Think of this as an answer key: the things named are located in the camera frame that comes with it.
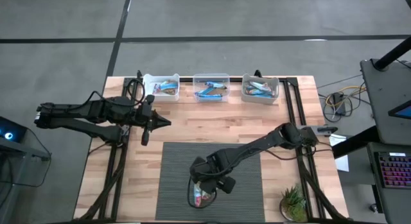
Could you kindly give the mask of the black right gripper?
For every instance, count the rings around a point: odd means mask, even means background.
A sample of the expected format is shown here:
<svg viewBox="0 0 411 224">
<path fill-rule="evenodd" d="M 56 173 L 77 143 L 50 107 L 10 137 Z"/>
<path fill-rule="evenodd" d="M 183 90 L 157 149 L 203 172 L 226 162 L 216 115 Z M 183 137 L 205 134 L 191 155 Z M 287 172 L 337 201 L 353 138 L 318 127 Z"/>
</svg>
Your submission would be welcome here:
<svg viewBox="0 0 411 224">
<path fill-rule="evenodd" d="M 220 171 L 213 158 L 206 161 L 202 157 L 197 157 L 189 168 L 192 181 L 206 194 L 216 194 L 218 189 L 230 194 L 236 185 L 235 179 L 228 176 L 232 171 L 233 167 Z"/>
</svg>

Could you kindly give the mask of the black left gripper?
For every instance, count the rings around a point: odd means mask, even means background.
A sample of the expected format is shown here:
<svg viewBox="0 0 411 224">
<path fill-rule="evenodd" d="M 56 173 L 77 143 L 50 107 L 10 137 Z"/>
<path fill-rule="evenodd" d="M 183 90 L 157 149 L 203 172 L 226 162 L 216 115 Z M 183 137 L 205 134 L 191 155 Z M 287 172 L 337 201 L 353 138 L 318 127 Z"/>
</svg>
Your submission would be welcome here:
<svg viewBox="0 0 411 224">
<path fill-rule="evenodd" d="M 171 126 L 171 121 L 162 117 L 156 110 L 153 110 L 151 104 L 143 103 L 137 110 L 139 112 L 139 122 L 141 123 L 141 128 L 143 128 L 141 136 L 141 144 L 143 146 L 148 144 L 149 132 L 152 130 L 152 120 L 156 123 L 153 126 L 153 130 Z"/>
</svg>

